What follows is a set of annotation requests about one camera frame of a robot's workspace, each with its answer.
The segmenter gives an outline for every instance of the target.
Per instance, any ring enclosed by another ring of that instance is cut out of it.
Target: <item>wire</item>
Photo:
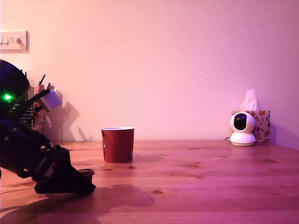
[[[7,192],[4,192],[4,193],[1,193],[0,195],[7,194],[7,193],[10,193],[10,192],[14,192],[14,191],[28,190],[28,189],[34,189],[34,188],[24,188],[24,189],[11,190],[11,191],[7,191]]]

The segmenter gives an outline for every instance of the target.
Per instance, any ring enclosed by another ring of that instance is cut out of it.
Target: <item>cup rim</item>
[[[132,130],[133,127],[105,127],[102,128],[102,131],[123,131],[123,130]]]

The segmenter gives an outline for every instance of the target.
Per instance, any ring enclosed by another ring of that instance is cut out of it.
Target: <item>white wall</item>
[[[231,111],[255,88],[260,109],[271,110],[271,140],[296,148],[298,7],[296,0],[1,0],[1,29],[28,30],[30,53],[0,58],[27,71],[32,85],[46,74],[44,83],[78,111],[63,125],[64,140],[100,140],[106,126],[134,126],[136,139],[223,139]],[[63,122],[56,123],[54,130]]]

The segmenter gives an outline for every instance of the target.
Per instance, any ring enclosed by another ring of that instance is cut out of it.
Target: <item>camera lens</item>
[[[0,60],[0,120],[4,119],[29,88],[29,81],[18,68]]]
[[[247,116],[244,113],[239,113],[235,116],[234,126],[237,130],[242,131],[246,128]]]

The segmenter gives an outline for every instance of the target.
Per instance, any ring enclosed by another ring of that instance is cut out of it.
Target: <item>green led light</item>
[[[2,95],[1,100],[10,103],[14,99],[14,96],[8,93]]]
[[[9,96],[8,94],[5,94],[5,100],[10,100],[11,96]]]

